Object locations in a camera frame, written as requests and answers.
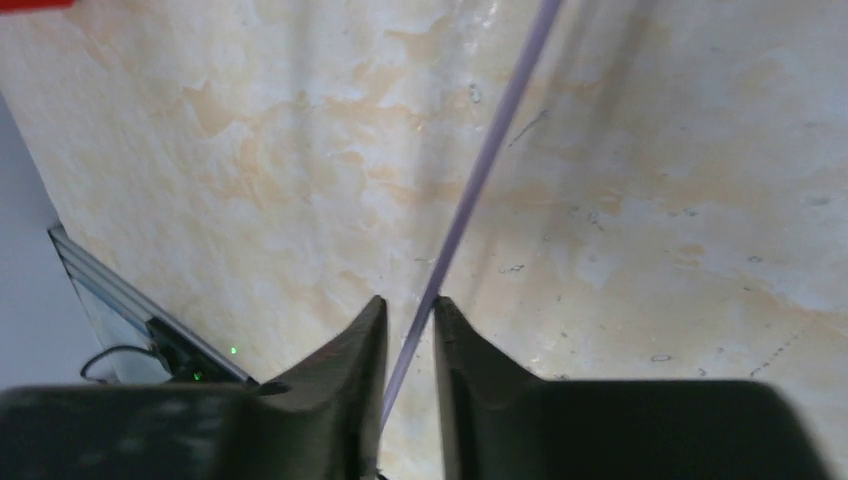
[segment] stained surface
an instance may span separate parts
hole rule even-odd
[[[264,380],[375,293],[394,357],[532,14],[91,0],[0,18],[0,89],[71,237]],[[848,468],[846,21],[568,2],[444,293],[542,375],[774,382]],[[440,476],[431,348],[398,478]]]

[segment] purple cable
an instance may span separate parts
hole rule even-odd
[[[445,276],[448,273],[453,256],[456,253],[457,247],[459,247],[462,234],[465,233],[465,227],[471,218],[474,205],[477,203],[480,192],[483,190],[483,185],[486,183],[486,178],[489,176],[492,165],[495,163],[498,150],[500,150],[504,136],[506,136],[507,130],[509,130],[509,125],[512,123],[515,111],[518,109],[518,104],[521,102],[521,96],[524,94],[527,82],[530,81],[533,68],[536,66],[539,56],[542,53],[542,48],[545,46],[545,41],[548,38],[548,33],[551,31],[561,3],[562,0],[542,0],[542,6],[536,16],[536,20],[533,22],[533,29],[530,31],[530,36],[527,38],[524,49],[518,57],[518,63],[515,65],[512,79],[510,79],[509,84],[506,86],[501,103],[498,105],[497,112],[495,112],[495,120],[486,134],[486,139],[483,141],[483,148],[480,149],[474,169],[471,171],[471,176],[465,185],[465,191],[459,200],[459,205],[456,207],[456,213],[454,214],[450,230],[448,230],[445,242],[442,244],[442,251],[436,260],[436,266],[433,267],[433,274],[430,277],[430,281],[427,282],[424,296],[421,297],[421,304],[418,305],[418,310],[415,312],[415,319],[412,321],[412,326],[409,327],[409,334],[403,342],[398,361],[392,371],[392,376],[389,378],[389,384],[386,386],[380,421],[381,432],[386,427],[386,420],[389,418],[389,413],[391,413],[392,406],[397,399],[403,378],[406,376],[406,371],[409,370],[409,364],[412,363],[415,348],[418,346],[421,334],[427,325],[430,310],[433,308],[433,303],[436,301],[436,296],[439,294],[442,282],[444,282]]]

